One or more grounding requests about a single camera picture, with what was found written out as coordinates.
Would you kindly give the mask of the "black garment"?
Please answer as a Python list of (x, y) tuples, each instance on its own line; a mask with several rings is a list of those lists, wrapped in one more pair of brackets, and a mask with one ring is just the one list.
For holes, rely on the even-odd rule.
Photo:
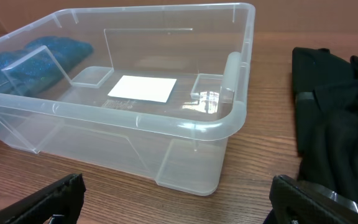
[(295, 47), (291, 74), (298, 179), (358, 204), (358, 56)]

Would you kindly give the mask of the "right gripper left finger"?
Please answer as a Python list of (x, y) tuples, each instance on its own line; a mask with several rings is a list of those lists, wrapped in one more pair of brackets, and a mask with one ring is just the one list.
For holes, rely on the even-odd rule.
[(0, 210), (0, 224), (76, 224), (85, 200), (82, 174), (70, 174)]

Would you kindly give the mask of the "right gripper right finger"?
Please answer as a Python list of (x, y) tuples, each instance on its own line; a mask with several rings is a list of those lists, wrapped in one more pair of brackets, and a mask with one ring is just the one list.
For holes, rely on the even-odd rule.
[(316, 183), (276, 175), (264, 224), (358, 224), (358, 204)]

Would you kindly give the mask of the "sparkly blue knit garment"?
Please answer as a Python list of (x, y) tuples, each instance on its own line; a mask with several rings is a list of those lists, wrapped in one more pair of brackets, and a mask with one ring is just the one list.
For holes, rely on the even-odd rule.
[(31, 96), (58, 83), (94, 51), (69, 37), (45, 36), (15, 51), (0, 52), (0, 93)]

